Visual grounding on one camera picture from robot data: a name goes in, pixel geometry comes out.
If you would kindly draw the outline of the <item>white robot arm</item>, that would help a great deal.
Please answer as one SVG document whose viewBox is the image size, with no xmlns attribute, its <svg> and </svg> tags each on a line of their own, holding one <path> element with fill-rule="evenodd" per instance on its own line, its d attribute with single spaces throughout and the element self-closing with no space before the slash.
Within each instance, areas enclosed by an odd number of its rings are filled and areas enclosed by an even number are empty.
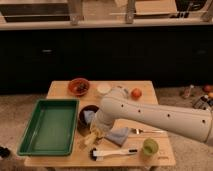
<svg viewBox="0 0 213 171">
<path fill-rule="evenodd" d="M 213 113 L 208 110 L 143 104 L 129 99 L 125 88 L 114 87 L 101 98 L 90 129 L 102 137 L 117 119 L 136 121 L 213 146 Z"/>
</svg>

